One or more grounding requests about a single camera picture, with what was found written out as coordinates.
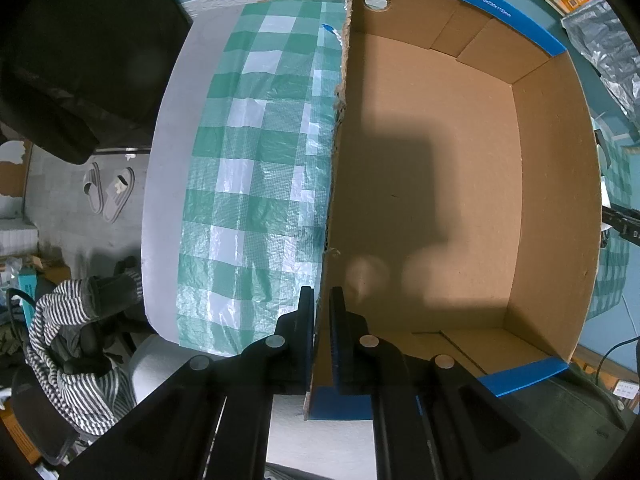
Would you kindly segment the brown cardboard box blue rim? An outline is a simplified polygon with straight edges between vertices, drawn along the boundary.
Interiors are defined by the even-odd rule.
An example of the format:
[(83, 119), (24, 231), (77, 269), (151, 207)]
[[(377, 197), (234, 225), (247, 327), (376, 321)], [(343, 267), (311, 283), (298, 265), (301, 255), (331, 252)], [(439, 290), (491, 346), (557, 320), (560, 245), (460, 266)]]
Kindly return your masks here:
[(347, 0), (322, 286), (496, 396), (568, 367), (600, 171), (566, 47), (504, 0)]

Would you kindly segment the silver foil bag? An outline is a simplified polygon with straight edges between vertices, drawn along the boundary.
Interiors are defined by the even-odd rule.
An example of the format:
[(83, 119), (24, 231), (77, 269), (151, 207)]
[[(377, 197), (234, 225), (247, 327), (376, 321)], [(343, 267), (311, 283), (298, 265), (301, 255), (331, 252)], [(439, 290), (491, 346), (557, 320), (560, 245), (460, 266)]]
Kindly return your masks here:
[(606, 0), (561, 18), (570, 43), (597, 70), (626, 118), (639, 129), (639, 51)]

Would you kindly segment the striped black white garment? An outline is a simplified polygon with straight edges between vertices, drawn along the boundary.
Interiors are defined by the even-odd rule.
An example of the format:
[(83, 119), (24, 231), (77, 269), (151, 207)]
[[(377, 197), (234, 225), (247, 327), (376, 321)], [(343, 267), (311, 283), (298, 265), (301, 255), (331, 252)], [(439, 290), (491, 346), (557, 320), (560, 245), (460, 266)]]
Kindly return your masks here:
[(123, 268), (108, 278), (65, 280), (35, 305), (26, 362), (66, 422), (99, 437), (134, 407), (126, 370), (106, 353), (123, 334), (145, 332), (142, 277)]

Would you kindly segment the grey slipper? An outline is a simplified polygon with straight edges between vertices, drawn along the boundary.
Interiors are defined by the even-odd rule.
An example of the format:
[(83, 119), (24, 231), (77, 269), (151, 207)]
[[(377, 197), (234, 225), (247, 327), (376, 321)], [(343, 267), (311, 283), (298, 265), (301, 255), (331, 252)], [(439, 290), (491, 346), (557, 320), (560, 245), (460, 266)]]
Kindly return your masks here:
[(93, 162), (84, 175), (82, 192), (87, 196), (91, 210), (95, 214), (102, 214), (104, 207), (104, 194), (101, 183), (100, 168)]
[(107, 223), (114, 223), (129, 196), (134, 190), (134, 170), (126, 167), (120, 170), (105, 191), (105, 203), (102, 216)]

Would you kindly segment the black monitor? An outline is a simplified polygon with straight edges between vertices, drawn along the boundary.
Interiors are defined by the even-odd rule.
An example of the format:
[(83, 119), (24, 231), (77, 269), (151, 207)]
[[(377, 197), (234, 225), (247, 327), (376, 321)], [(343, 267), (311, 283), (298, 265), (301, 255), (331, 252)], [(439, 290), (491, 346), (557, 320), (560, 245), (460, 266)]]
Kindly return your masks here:
[(1, 139), (71, 164), (152, 144), (191, 20), (179, 0), (1, 0)]

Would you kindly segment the grey slipper right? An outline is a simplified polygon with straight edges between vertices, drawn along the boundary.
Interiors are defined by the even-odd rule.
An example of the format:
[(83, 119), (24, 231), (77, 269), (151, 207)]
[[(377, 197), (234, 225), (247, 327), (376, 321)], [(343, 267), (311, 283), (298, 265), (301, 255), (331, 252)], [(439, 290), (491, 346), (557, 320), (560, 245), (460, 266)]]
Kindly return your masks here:
[(102, 216), (107, 223), (114, 223), (129, 196), (134, 190), (134, 170), (126, 167), (120, 170), (105, 191), (105, 203)]

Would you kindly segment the green white checkered tablecloth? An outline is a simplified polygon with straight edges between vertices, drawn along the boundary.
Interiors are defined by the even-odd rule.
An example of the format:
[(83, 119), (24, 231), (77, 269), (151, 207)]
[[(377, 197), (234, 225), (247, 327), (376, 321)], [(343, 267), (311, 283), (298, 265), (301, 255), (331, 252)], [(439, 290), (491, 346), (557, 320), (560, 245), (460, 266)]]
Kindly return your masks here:
[(320, 285), (345, 16), (344, 0), (250, 3), (224, 43), (186, 180), (183, 347), (236, 356)]

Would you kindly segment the black office chair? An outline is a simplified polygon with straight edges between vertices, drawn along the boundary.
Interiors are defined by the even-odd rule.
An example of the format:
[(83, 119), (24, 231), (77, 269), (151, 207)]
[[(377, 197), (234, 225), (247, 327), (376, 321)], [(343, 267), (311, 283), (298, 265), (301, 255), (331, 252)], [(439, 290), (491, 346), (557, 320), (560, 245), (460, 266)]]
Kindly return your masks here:
[[(17, 288), (6, 291), (6, 300), (21, 298), (27, 308), (24, 310), (25, 322), (16, 324), (11, 320), (11, 328), (25, 346), (28, 341), (28, 328), (35, 313), (35, 299)], [(98, 437), (82, 434), (58, 414), (35, 378), (35, 374), (26, 362), (15, 373), (12, 382), (12, 403), (18, 422), (26, 434), (34, 441), (43, 457), (52, 464), (62, 462), (67, 451), (74, 442), (85, 440), (91, 442)]]

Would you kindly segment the grey slipper left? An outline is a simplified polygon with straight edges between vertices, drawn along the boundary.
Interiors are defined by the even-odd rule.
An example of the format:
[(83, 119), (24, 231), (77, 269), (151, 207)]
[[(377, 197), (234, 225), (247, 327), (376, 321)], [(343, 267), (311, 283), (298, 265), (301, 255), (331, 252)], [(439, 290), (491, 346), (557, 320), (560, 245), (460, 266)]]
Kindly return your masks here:
[(101, 183), (100, 168), (93, 162), (84, 175), (82, 192), (87, 196), (91, 210), (95, 214), (102, 214), (104, 207), (104, 194)]

